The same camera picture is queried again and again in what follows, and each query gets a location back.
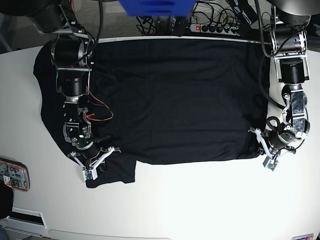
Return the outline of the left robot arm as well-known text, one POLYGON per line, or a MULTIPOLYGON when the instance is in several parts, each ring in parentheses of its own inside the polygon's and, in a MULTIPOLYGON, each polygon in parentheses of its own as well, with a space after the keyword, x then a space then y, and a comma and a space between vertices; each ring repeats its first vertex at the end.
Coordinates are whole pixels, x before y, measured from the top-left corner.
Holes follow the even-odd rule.
POLYGON ((303 143, 310 130, 307 96, 302 84, 310 79, 307 60, 306 28, 313 15, 320 12, 315 0, 272 0, 271 27, 268 30, 271 50, 266 50, 263 17, 260 4, 255 1, 259 26, 260 44, 264 56, 260 60, 258 81, 262 82, 265 58, 274 62, 276 78, 283 84, 281 97, 284 105, 277 103, 262 87, 262 94, 274 106, 282 110, 282 120, 270 116, 266 120, 268 130, 250 128, 256 135, 262 154, 266 156, 263 166, 275 170, 283 150, 295 154, 293 142, 303 143))

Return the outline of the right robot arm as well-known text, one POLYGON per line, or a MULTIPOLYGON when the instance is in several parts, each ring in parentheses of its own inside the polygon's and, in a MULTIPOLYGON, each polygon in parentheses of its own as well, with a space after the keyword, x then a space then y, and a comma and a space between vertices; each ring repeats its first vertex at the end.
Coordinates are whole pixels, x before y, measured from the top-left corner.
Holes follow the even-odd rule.
POLYGON ((70 0, 42 1, 30 18, 41 32, 55 34, 34 66, 42 94, 41 119, 59 149, 81 168, 83 179, 94 181, 105 171, 107 158, 118 150, 101 146, 108 136, 94 134, 95 117, 89 108, 104 25, 103 3, 98 2, 96 35, 79 23, 70 0))

